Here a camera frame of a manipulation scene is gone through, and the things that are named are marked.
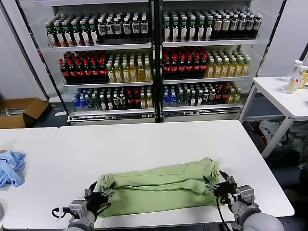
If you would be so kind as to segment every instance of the white folding table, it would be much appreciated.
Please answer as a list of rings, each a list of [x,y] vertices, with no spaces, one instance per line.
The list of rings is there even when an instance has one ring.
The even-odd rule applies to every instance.
[[[240,122],[245,121],[257,90],[285,115],[284,121],[262,152],[262,156],[266,159],[294,121],[308,120],[308,90],[299,89],[293,94],[285,93],[287,86],[285,77],[255,77],[253,80],[254,85],[240,115]]]
[[[48,145],[57,130],[58,128],[0,129],[0,150],[11,150],[26,154],[25,169],[18,172],[18,174],[27,181],[29,178],[35,178],[35,176],[31,175],[30,169],[39,164],[36,161],[36,156],[46,155],[46,149],[48,149]],[[12,209],[12,202],[23,191],[23,187],[23,185],[14,187],[7,184],[0,188],[0,203],[4,209],[4,217],[0,219],[0,227]]]
[[[61,127],[48,155],[28,170],[22,193],[12,201],[4,222],[8,230],[59,230],[70,216],[57,220],[51,210],[82,199],[100,175],[200,160],[220,162],[238,185],[255,189],[260,209],[276,217],[294,210],[264,159],[237,120]],[[233,221],[227,206],[226,221]],[[157,227],[221,222],[216,206],[99,218],[95,228]]]

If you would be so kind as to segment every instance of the green cloth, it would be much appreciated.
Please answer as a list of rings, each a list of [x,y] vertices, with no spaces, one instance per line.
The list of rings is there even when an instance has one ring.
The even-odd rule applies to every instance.
[[[218,166],[217,161],[206,157],[143,172],[101,176],[102,189],[114,181],[116,185],[111,206],[101,212],[100,217],[215,205],[216,198],[205,188],[202,175],[218,183]]]

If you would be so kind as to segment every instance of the beverage refrigerator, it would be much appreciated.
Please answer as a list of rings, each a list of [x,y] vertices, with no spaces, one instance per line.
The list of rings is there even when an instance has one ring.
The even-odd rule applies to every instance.
[[[238,119],[284,2],[1,1],[72,125]]]

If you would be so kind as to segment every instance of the blue cloth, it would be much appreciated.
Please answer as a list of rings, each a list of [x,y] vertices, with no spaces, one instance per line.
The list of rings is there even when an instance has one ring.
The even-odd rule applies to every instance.
[[[7,151],[0,154],[0,188],[6,183],[19,186],[24,183],[24,179],[17,175],[17,171],[25,168],[25,154]]]

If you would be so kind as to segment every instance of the cardboard box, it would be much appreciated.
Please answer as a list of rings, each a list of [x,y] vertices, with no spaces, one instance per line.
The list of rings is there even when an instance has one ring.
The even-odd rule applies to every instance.
[[[48,103],[38,98],[1,100],[0,111],[8,108],[22,108],[25,112],[20,115],[0,116],[0,128],[30,128],[45,111]]]

